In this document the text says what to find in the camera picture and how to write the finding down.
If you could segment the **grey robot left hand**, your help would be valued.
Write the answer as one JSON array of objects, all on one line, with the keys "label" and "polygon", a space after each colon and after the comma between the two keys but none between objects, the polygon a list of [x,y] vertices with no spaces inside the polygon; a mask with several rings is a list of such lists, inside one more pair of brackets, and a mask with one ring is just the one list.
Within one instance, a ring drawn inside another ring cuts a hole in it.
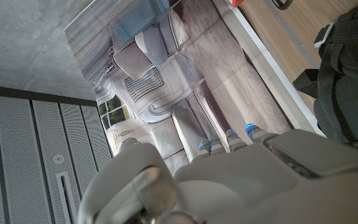
[{"label": "grey robot left hand", "polygon": [[171,173],[155,146],[126,139],[81,199],[78,223],[358,223],[358,149],[254,124],[229,150],[203,141]]}]

